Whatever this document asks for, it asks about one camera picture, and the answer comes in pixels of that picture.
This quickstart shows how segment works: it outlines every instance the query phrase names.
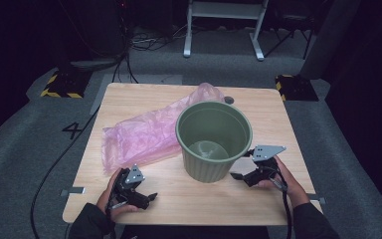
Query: small black object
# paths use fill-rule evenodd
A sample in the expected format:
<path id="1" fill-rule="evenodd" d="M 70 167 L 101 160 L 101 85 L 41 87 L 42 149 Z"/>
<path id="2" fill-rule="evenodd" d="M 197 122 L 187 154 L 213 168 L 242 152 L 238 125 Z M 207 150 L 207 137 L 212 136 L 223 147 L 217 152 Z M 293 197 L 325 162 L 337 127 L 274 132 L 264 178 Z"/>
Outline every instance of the small black object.
<path id="1" fill-rule="evenodd" d="M 232 97 L 224 97 L 224 99 L 225 99 L 225 103 L 228 105 L 233 104 L 235 101 Z"/>
<path id="2" fill-rule="evenodd" d="M 141 183 L 142 180 L 128 183 L 127 178 L 130 172 L 131 170 L 129 170 L 129 168 L 123 168 L 120 171 L 112 192 L 117 204 L 110 201 L 110 208 L 116 208 L 119 205 L 127 203 L 145 210 L 150 205 L 150 201 L 153 201 L 156 198 L 157 193 L 145 196 L 135 191 L 135 188 Z"/>
<path id="3" fill-rule="evenodd" d="M 232 177 L 236 180 L 244 180 L 249 187 L 259 183 L 261 180 L 274 179 L 276 173 L 279 171 L 278 163 L 271 157 L 267 160 L 255 162 L 257 168 L 246 174 L 231 173 Z"/>

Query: gray carpet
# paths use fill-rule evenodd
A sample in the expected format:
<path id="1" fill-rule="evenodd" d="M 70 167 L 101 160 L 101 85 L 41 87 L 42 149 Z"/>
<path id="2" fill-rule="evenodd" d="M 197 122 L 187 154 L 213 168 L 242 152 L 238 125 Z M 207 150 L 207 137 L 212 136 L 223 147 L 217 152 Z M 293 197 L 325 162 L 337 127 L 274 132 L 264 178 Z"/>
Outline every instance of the gray carpet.
<path id="1" fill-rule="evenodd" d="M 266 51 L 277 38 L 260 36 Z M 200 32 L 193 38 L 191 57 L 182 57 L 184 39 L 156 51 L 131 50 L 130 64 L 139 82 L 216 87 L 274 88 L 276 75 L 297 74 L 303 65 L 304 40 L 296 34 L 263 62 L 258 62 L 246 30 Z M 0 127 L 0 238 L 34 238 L 30 208 L 49 168 L 73 142 L 62 129 L 73 122 L 85 127 L 101 99 L 100 86 L 114 68 L 95 72 L 83 99 L 41 98 L 55 69 L 39 78 L 26 93 L 30 102 Z M 128 82 L 126 64 L 119 69 Z M 172 76 L 174 82 L 160 79 Z M 324 98 L 328 83 L 312 81 L 319 102 L 285 102 L 290 121 L 317 193 L 325 197 L 324 214 L 341 238 L 382 238 L 382 197 L 358 163 L 334 121 Z M 64 238 L 62 220 L 67 198 L 63 189 L 73 184 L 93 121 L 58 161 L 43 184 L 35 205 L 35 225 L 41 238 Z M 286 238 L 285 227 L 269 227 L 272 239 Z"/>

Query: wooden table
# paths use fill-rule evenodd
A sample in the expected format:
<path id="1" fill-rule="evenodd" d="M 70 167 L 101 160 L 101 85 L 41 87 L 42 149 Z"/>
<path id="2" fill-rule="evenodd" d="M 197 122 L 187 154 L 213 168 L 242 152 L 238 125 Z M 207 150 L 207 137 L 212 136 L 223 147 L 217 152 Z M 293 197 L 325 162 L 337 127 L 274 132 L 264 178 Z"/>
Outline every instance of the wooden table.
<path id="1" fill-rule="evenodd" d="M 166 106 L 190 95 L 194 86 L 110 84 L 95 120 L 85 154 L 74 181 L 84 194 L 70 194 L 63 218 L 74 222 L 87 202 L 96 203 L 105 190 L 109 176 L 101 164 L 101 136 L 104 127 Z M 284 145 L 279 154 L 307 193 L 315 193 L 299 146 L 276 90 L 218 88 L 235 99 L 234 106 L 250 121 L 254 148 L 257 144 Z M 146 210 L 125 213 L 117 218 L 122 224 L 160 225 L 286 225 L 282 193 L 276 189 L 248 187 L 227 175 L 215 183 L 202 183 L 184 169 L 182 154 L 140 166 L 146 179 L 137 187 L 141 194 L 158 195 Z M 256 166 L 250 158 L 236 161 L 231 171 L 248 173 Z"/>

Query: yellow and black hazard tape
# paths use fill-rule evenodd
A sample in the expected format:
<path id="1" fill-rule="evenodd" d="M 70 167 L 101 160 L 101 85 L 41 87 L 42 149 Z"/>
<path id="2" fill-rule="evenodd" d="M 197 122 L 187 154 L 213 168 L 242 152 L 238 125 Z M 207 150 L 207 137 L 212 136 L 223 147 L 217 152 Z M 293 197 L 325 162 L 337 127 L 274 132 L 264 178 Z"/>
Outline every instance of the yellow and black hazard tape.
<path id="1" fill-rule="evenodd" d="M 275 83 L 283 101 L 318 101 L 310 81 L 300 76 L 278 75 Z"/>
<path id="2" fill-rule="evenodd" d="M 60 75 L 56 71 L 49 78 L 41 97 L 83 98 L 91 75 L 91 73 L 78 73 L 71 79 L 71 76 Z"/>

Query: metal stand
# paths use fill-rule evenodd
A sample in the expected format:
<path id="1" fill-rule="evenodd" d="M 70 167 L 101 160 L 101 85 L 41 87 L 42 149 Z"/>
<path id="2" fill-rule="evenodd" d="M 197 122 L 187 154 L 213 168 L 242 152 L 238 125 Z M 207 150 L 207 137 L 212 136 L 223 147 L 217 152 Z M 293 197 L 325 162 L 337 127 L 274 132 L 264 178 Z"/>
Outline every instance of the metal stand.
<path id="1" fill-rule="evenodd" d="M 234 18 L 257 20 L 256 30 L 250 33 L 256 57 L 262 61 L 265 57 L 260 48 L 258 37 L 269 0 L 264 0 L 262 4 L 239 4 L 239 3 L 218 3 L 218 2 L 198 2 L 189 0 L 187 16 L 187 36 L 185 38 L 184 57 L 191 56 L 192 41 L 192 18 L 193 17 L 214 17 L 214 18 Z"/>

